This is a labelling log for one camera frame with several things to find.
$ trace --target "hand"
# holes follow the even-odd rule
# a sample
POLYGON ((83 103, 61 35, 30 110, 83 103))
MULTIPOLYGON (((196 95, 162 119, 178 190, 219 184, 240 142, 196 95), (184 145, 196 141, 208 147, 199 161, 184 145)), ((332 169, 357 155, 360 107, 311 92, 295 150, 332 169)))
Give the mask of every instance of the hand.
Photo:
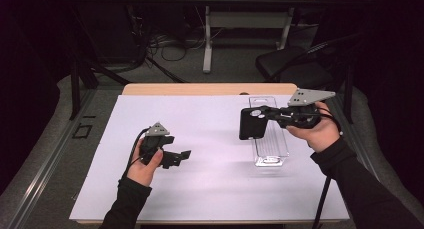
POLYGON ((139 157, 139 151, 140 146, 143 139, 140 139, 137 142, 137 146, 134 150, 134 154, 132 156, 132 161, 136 160, 128 170, 127 177, 133 181, 138 182, 139 184, 143 186, 150 186, 150 183, 152 183, 153 179, 153 173, 155 172, 156 168, 159 166, 160 162, 163 158, 163 151, 159 149, 150 160, 149 164, 144 165, 141 163, 140 160, 137 158, 139 157))
MULTIPOLYGON (((325 103, 316 102, 315 105, 318 108, 329 110, 325 103)), ((330 114, 325 110, 320 110, 320 113, 330 114)), ((326 117, 321 117, 321 121, 312 129, 301 129, 294 126, 287 126, 286 129, 293 136, 306 140, 317 153, 324 151, 340 138, 336 124, 326 117)))

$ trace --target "white table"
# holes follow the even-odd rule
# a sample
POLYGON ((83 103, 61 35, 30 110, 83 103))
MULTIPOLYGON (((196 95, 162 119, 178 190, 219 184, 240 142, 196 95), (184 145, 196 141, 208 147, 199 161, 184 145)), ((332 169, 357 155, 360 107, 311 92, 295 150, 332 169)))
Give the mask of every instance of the white table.
POLYGON ((283 49, 290 30, 293 18, 293 8, 281 12, 214 12, 206 6, 205 12, 205 57, 203 61, 203 72, 211 72, 212 63, 212 41, 211 27, 233 27, 233 28, 281 28, 280 41, 277 49, 283 49))
MULTIPOLYGON (((286 106, 295 88, 224 83, 129 86, 114 107, 70 219, 101 223, 116 199, 135 137, 160 121, 175 136, 164 149, 192 153, 179 167, 157 169, 138 223, 313 221, 325 176, 309 158, 312 150, 306 143, 284 130, 290 157, 282 167, 262 168, 254 166, 251 141, 238 139, 240 110, 248 107, 250 95, 237 94, 272 95, 278 106, 286 106)), ((349 218, 334 182, 321 218, 349 218)))

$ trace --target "white desk leg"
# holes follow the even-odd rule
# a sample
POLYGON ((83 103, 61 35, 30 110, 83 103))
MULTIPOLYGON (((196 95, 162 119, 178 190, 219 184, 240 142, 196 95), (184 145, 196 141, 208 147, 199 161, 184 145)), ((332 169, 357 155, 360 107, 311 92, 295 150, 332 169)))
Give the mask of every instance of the white desk leg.
POLYGON ((205 13, 205 57, 203 59, 203 73, 211 72, 211 64, 212 64, 212 42, 211 42, 211 24, 210 24, 210 11, 209 6, 206 6, 205 13))
POLYGON ((293 19, 293 12, 294 12, 294 8, 289 8, 289 10, 287 12, 286 25, 284 26, 283 33, 281 35, 281 40, 280 40, 279 43, 277 43, 277 49, 278 50, 284 49, 284 47, 286 45, 287 36, 289 35, 289 30, 290 30, 290 26, 291 26, 291 21, 293 19))

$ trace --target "black sleeve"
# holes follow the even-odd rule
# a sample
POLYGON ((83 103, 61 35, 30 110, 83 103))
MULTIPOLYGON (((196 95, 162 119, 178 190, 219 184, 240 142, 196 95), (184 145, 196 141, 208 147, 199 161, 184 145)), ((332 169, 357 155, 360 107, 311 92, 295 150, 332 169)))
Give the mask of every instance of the black sleeve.
POLYGON ((311 158, 334 179, 358 229, 424 228, 418 219, 359 163, 340 138, 311 158))
POLYGON ((151 190, 152 188, 142 186, 129 178, 121 179, 117 199, 100 228, 133 229, 151 190))

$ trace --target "person's arm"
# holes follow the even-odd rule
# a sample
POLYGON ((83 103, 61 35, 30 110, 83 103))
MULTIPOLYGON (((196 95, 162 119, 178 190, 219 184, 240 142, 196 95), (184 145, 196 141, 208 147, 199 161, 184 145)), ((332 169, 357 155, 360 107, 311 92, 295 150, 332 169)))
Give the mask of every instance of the person's arm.
POLYGON ((134 228, 137 217, 150 195, 152 188, 149 186, 153 173, 162 161, 163 152, 158 150, 150 163, 144 165, 137 160, 141 142, 142 140, 136 146, 132 159, 135 162, 130 166, 127 176, 119 180, 116 201, 106 214, 101 229, 134 228))
MULTIPOLYGON (((328 109, 324 103, 317 106, 328 109)), ((358 162, 330 119, 322 117, 313 129, 289 126, 287 130, 305 139, 315 151, 311 158, 325 175, 337 182, 357 228, 424 228, 399 199, 358 162)))

